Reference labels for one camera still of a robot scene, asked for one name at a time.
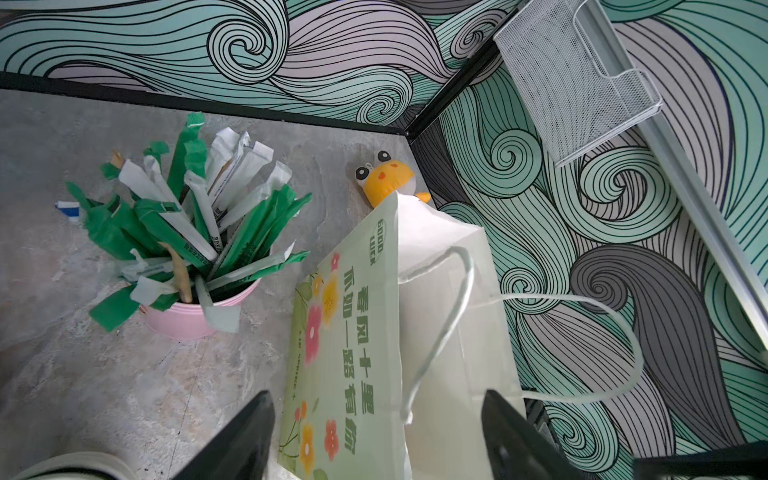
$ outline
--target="red flower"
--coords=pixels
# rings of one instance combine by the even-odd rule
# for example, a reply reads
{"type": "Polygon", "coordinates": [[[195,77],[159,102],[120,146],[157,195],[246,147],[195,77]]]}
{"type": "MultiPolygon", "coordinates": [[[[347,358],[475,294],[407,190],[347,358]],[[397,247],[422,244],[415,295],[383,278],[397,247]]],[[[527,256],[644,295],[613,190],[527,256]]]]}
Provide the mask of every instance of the red flower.
{"type": "Polygon", "coordinates": [[[331,259],[331,271],[333,272],[335,269],[339,268],[339,259],[341,258],[341,255],[339,252],[336,252],[333,254],[333,258],[331,259]]]}
{"type": "Polygon", "coordinates": [[[336,436],[336,420],[326,422],[326,452],[328,459],[333,462],[333,457],[339,453],[339,437],[336,436]]]}
{"type": "Polygon", "coordinates": [[[322,318],[323,309],[320,308],[320,305],[312,305],[310,307],[310,314],[306,319],[306,332],[304,333],[304,346],[306,348],[305,366],[309,366],[315,361],[320,350],[320,321],[322,318]]]}

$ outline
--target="stuffed animal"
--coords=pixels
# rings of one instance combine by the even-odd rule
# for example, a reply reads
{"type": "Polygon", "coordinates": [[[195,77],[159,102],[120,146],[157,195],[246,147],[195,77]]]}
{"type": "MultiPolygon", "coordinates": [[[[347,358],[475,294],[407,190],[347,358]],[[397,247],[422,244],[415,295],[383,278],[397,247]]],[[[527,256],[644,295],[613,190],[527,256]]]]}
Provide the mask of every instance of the stuffed animal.
{"type": "Polygon", "coordinates": [[[430,194],[416,193],[416,175],[408,165],[393,160],[384,150],[380,151],[376,157],[380,162],[378,167],[366,164],[365,167],[355,171],[357,184],[366,193],[371,207],[378,207],[394,191],[404,195],[416,195],[424,203],[432,199],[430,194]]]}

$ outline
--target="pink cup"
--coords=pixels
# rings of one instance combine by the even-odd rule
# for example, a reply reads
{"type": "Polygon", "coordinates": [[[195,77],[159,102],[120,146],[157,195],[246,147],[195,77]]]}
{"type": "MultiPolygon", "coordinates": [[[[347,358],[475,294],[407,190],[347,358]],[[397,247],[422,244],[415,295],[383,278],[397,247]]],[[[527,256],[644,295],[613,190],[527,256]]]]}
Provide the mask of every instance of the pink cup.
{"type": "MultiPolygon", "coordinates": [[[[215,302],[215,306],[240,305],[247,296],[256,289],[261,279],[256,280],[235,296],[226,300],[215,302]]],[[[154,308],[141,307],[144,314],[144,322],[156,333],[176,340],[195,340],[210,335],[216,330],[205,323],[205,315],[200,305],[176,302],[174,305],[161,312],[154,308]]]]}

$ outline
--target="bag handle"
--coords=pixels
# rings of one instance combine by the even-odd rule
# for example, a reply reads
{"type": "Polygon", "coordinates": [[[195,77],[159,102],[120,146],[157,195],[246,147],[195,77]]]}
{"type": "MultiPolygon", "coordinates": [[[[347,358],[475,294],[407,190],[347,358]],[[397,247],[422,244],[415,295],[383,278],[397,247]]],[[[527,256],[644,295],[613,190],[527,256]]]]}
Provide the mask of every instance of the bag handle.
{"type": "MultiPolygon", "coordinates": [[[[467,249],[463,247],[452,246],[452,247],[449,247],[442,255],[440,255],[435,260],[433,260],[429,265],[415,269],[410,273],[404,274],[403,276],[398,278],[398,284],[400,285],[404,283],[408,283],[411,280],[415,280],[416,278],[419,278],[422,275],[426,275],[427,273],[441,266],[451,255],[458,255],[459,258],[462,259],[462,262],[464,263],[464,268],[466,270],[466,276],[462,280],[462,285],[459,287],[456,301],[454,302],[453,307],[451,308],[451,311],[448,314],[448,318],[446,319],[442,329],[440,330],[440,333],[437,336],[437,340],[435,341],[434,345],[432,345],[432,349],[429,350],[429,353],[427,354],[427,357],[425,358],[424,363],[421,365],[421,367],[419,367],[419,370],[416,371],[415,378],[410,388],[408,389],[407,394],[403,395],[402,397],[402,403],[400,405],[400,418],[406,425],[410,425],[413,422],[413,412],[411,409],[413,407],[413,402],[416,398],[416,393],[419,392],[419,387],[422,384],[422,380],[424,379],[424,376],[429,370],[429,367],[432,366],[432,364],[435,362],[435,360],[440,355],[442,350],[445,348],[445,345],[448,343],[448,340],[451,338],[451,335],[456,330],[458,321],[462,318],[462,315],[467,310],[467,305],[469,304],[469,296],[472,291],[472,286],[475,284],[475,261],[472,259],[472,256],[469,254],[469,251],[467,249]]],[[[643,375],[643,353],[641,352],[640,343],[637,341],[637,337],[634,335],[634,332],[632,331],[632,327],[627,323],[627,321],[624,320],[624,318],[622,318],[615,310],[610,308],[608,305],[605,305],[602,302],[598,302],[593,298],[589,298],[587,296],[579,296],[579,295],[558,295],[558,294],[546,294],[546,293],[506,293],[504,295],[494,296],[488,302],[480,303],[475,306],[487,306],[487,305],[492,305],[493,303],[496,303],[496,302],[501,302],[504,300],[513,300],[513,299],[566,300],[566,301],[572,301],[572,302],[586,302],[586,303],[595,305],[601,308],[602,310],[604,310],[609,316],[611,316],[611,318],[616,322],[616,324],[621,329],[621,331],[624,332],[624,335],[626,335],[627,338],[629,339],[630,346],[632,347],[632,356],[634,357],[633,369],[632,369],[632,373],[629,376],[629,379],[627,379],[627,381],[623,385],[620,385],[615,389],[606,390],[604,392],[593,392],[593,393],[588,393],[586,395],[576,395],[576,396],[560,396],[560,395],[552,395],[548,393],[522,390],[520,391],[520,393],[517,393],[514,396],[525,397],[527,399],[541,400],[544,402],[561,402],[561,403],[574,403],[574,404],[603,402],[605,400],[612,399],[615,396],[623,395],[626,392],[629,392],[640,381],[640,378],[643,375]]]]}

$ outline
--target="silver metal bar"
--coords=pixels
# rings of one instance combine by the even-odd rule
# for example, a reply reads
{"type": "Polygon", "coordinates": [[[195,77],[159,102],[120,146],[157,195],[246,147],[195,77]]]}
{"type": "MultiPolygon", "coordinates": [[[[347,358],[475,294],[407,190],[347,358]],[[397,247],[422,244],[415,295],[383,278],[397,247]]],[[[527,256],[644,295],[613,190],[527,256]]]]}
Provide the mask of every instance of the silver metal bar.
{"type": "MultiPolygon", "coordinates": [[[[634,66],[598,0],[590,0],[579,12],[578,19],[610,74],[634,66]]],[[[637,129],[658,158],[710,255],[768,349],[768,292],[694,170],[683,145],[662,115],[639,123],[637,129]]],[[[763,357],[768,361],[766,352],[763,357]]]]}

